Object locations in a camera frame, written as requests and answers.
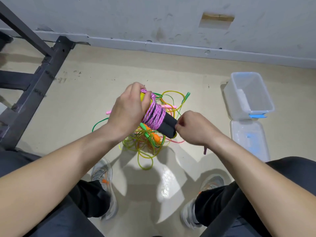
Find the floor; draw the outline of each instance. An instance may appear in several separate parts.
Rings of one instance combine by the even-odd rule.
[[[42,58],[27,42],[16,39],[0,54],[0,65],[2,70],[33,73]],[[79,44],[61,67],[18,147],[42,156],[86,135],[134,81],[158,93],[191,92],[182,112],[200,112],[230,136],[222,89],[231,73],[238,71],[259,72],[274,101],[276,111],[260,120],[271,159],[302,156],[316,161],[316,70]],[[13,104],[21,92],[1,89],[0,95]],[[179,96],[172,96],[181,102]],[[109,237],[199,236],[203,230],[181,225],[181,207],[196,196],[208,175],[221,173],[231,180],[214,153],[203,155],[202,147],[188,143],[162,150],[149,171],[140,169],[135,153],[118,146],[105,158],[113,165],[119,211],[108,222],[91,221]]]

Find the pink handle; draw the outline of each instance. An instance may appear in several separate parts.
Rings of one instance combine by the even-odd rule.
[[[169,109],[171,109],[171,108],[176,109],[176,108],[177,108],[176,105],[161,105],[161,107],[162,107],[162,108],[169,108]],[[111,114],[111,111],[112,111],[112,110],[107,111],[107,112],[105,112],[105,114],[109,115],[109,114]]]

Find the forearm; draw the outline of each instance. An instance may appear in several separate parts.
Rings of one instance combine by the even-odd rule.
[[[228,137],[214,152],[236,180],[271,235],[315,236],[316,197]]]
[[[0,178],[0,235],[22,236],[38,224],[117,144],[111,136],[104,125]]]

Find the pant leg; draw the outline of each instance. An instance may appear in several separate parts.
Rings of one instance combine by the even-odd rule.
[[[0,177],[30,162],[30,158],[19,152],[2,151]],[[109,195],[101,188],[100,183],[80,181],[69,195],[25,236],[103,236],[87,217],[103,215],[109,208],[109,201]]]
[[[305,190],[316,195],[316,183],[314,182],[316,179],[316,162],[301,157],[286,157],[270,161],[267,164]],[[227,186],[203,191],[195,202],[197,220],[201,224],[209,226],[227,206],[238,189],[236,182],[233,182]],[[240,211],[240,216],[261,236],[271,236],[247,199]]]

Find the sneaker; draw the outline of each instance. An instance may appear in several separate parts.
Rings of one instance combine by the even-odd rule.
[[[217,187],[224,186],[225,182],[224,179],[221,175],[219,174],[213,174],[210,175],[206,180],[203,181],[201,187],[200,187],[200,192],[206,191],[206,190],[211,190]],[[200,224],[196,217],[195,217],[195,200],[192,199],[189,203],[187,203],[183,209],[180,212],[180,218],[182,220],[182,223],[186,226],[189,227],[190,229],[196,229],[202,227],[202,224]]]
[[[107,159],[101,159],[92,169],[91,181],[98,180],[101,183],[102,188],[111,195],[110,207],[101,217],[106,220],[113,218],[119,209],[112,189],[112,175],[112,167]]]

